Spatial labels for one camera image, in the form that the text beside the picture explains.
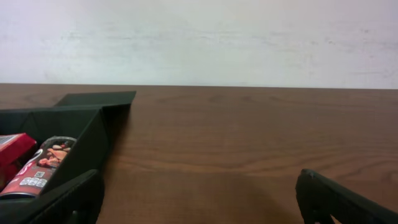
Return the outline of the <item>red Pringles can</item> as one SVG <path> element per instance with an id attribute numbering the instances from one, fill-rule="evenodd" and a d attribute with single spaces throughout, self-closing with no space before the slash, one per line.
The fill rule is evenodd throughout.
<path id="1" fill-rule="evenodd" d="M 1 199 L 36 198 L 76 143 L 75 138 L 53 136 L 44 141 L 1 192 Z"/>

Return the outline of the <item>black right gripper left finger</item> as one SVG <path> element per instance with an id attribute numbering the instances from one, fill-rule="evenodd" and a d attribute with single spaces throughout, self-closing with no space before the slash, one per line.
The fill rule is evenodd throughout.
<path id="1" fill-rule="evenodd" d="M 96 223 L 104 199 L 104 180 L 89 170 L 27 204 L 19 223 Z"/>

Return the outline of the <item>red wafer snack box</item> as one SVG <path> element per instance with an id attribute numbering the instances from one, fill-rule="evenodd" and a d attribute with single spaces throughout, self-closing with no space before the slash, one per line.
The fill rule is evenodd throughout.
<path id="1" fill-rule="evenodd" d="M 31 158 L 36 145 L 26 133 L 1 135 L 1 190 Z"/>

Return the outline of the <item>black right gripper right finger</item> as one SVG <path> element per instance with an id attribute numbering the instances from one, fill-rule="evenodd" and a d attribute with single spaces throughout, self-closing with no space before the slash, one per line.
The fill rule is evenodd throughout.
<path id="1" fill-rule="evenodd" d="M 295 191 L 305 224 L 397 223 L 395 212 L 310 169 L 300 172 Z"/>

